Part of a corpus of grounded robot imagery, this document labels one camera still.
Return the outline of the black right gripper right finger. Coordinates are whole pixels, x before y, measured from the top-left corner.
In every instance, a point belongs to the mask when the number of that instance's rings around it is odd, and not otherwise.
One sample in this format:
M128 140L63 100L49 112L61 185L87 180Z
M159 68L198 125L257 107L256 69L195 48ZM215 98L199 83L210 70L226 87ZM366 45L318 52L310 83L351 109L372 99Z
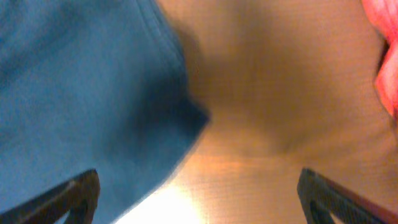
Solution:
M397 223L396 213L308 168L300 173L297 193L308 223L333 223L332 215L342 223Z

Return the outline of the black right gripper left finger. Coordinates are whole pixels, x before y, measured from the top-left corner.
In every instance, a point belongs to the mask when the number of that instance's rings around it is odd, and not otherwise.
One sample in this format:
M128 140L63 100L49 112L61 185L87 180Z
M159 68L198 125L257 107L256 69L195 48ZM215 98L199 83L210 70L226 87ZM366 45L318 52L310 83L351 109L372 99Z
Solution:
M1 214L2 224L49 224L67 215L65 223L90 224L98 205L100 180L94 169Z

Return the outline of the dark blue denim shorts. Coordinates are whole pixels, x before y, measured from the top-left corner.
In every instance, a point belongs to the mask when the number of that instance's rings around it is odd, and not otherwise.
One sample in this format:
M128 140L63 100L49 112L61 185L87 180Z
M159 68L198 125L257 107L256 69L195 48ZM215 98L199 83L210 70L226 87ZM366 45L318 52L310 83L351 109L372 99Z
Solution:
M1 210L94 168L95 223L174 171L206 124L153 0L1 2Z

